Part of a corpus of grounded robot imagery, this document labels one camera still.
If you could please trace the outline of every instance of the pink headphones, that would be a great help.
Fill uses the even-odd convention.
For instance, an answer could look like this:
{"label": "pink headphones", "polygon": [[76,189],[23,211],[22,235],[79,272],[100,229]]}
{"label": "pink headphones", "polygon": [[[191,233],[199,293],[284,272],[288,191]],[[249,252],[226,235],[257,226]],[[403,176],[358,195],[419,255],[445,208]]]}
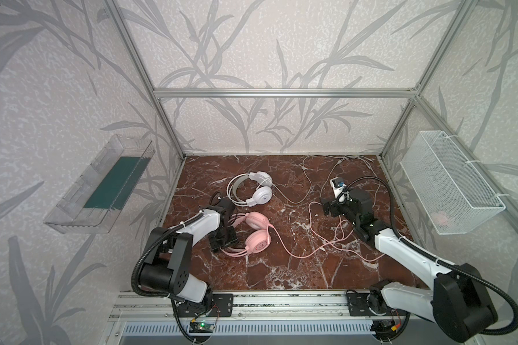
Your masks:
{"label": "pink headphones", "polygon": [[234,221],[233,226],[236,227],[244,220],[249,226],[251,226],[256,231],[249,235],[246,239],[245,249],[235,249],[232,247],[227,248],[235,251],[236,253],[230,253],[225,250],[222,250],[228,256],[243,257],[251,253],[258,253],[263,251],[265,248],[268,247],[268,245],[271,244],[271,236],[268,233],[268,227],[272,227],[272,225],[269,223],[267,217],[260,214],[259,212],[246,213],[245,215],[237,217]]}

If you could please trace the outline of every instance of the leaf pattern wallpaper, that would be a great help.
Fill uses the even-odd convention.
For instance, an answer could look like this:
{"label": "leaf pattern wallpaper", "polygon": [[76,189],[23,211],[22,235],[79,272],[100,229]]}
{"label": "leaf pattern wallpaper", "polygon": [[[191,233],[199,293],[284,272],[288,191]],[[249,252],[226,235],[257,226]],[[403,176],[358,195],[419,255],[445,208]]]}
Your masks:
{"label": "leaf pattern wallpaper", "polygon": [[[180,160],[103,10],[0,0],[0,344],[97,343]],[[107,235],[43,224],[112,134],[155,155]]]}
{"label": "leaf pattern wallpaper", "polygon": [[[478,2],[423,96],[518,203],[517,0]],[[518,301],[518,234],[504,216],[465,235],[440,236],[401,170],[399,162],[418,131],[433,129],[415,110],[385,158],[418,236],[438,254],[476,266]],[[504,324],[511,310],[499,298],[494,301],[499,301]],[[518,331],[506,337],[484,336],[484,341],[518,345]]]}
{"label": "leaf pattern wallpaper", "polygon": [[[119,0],[156,88],[414,87],[459,3]],[[378,153],[405,101],[162,100],[196,154]]]}

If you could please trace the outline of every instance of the green mat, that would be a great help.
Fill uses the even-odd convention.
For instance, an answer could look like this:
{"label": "green mat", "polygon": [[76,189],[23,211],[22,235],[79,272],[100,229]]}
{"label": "green mat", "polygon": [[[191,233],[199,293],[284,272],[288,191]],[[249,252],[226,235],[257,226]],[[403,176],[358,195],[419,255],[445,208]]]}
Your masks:
{"label": "green mat", "polygon": [[85,209],[121,210],[151,158],[119,157],[90,196]]}

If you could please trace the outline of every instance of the headphones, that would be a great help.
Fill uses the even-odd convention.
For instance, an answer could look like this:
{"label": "headphones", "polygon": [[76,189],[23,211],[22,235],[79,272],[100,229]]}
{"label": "headphones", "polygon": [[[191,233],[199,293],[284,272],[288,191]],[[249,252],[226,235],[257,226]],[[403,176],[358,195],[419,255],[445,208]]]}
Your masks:
{"label": "headphones", "polygon": [[[259,186],[257,187],[257,190],[255,190],[253,196],[249,199],[246,199],[245,201],[238,198],[236,195],[236,190],[240,186],[240,184],[247,180],[247,179],[257,181],[259,183]],[[233,203],[235,203],[236,206],[255,206],[255,205],[262,205],[267,203],[272,198],[272,177],[263,171],[258,171],[256,173],[250,172],[246,174],[240,174],[238,176],[235,176],[228,185],[226,186],[226,195],[230,200],[232,200]]]}
{"label": "headphones", "polygon": [[243,221],[251,226],[256,231],[249,235],[246,239],[246,247],[245,249],[235,249],[235,248],[227,248],[235,251],[236,253],[229,253],[225,250],[222,250],[226,255],[231,257],[243,257],[249,255],[251,253],[258,253],[263,251],[268,245],[271,244],[271,236],[268,233],[268,227],[272,227],[269,223],[268,218],[259,212],[250,212],[245,215],[240,215],[234,221],[233,226],[236,227]]}

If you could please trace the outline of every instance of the wall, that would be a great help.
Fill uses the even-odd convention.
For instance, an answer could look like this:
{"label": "wall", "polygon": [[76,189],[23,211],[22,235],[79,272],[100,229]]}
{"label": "wall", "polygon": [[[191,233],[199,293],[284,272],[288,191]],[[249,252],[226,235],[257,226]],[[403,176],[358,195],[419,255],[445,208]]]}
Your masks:
{"label": "wall", "polygon": [[[411,88],[459,3],[119,0],[156,88]],[[378,153],[405,100],[163,103],[191,153]]]}
{"label": "wall", "polygon": [[[99,1],[0,1],[0,343],[97,343],[179,161]],[[156,153],[107,235],[42,223],[112,134]]]}
{"label": "wall", "polygon": [[[518,202],[518,1],[479,1],[423,96]],[[518,301],[518,234],[497,215],[464,235],[433,229],[399,162],[419,130],[434,129],[415,110],[384,158],[425,246],[456,263],[469,262]],[[511,309],[493,295],[499,323]],[[484,336],[488,345],[518,345],[518,330]]]}

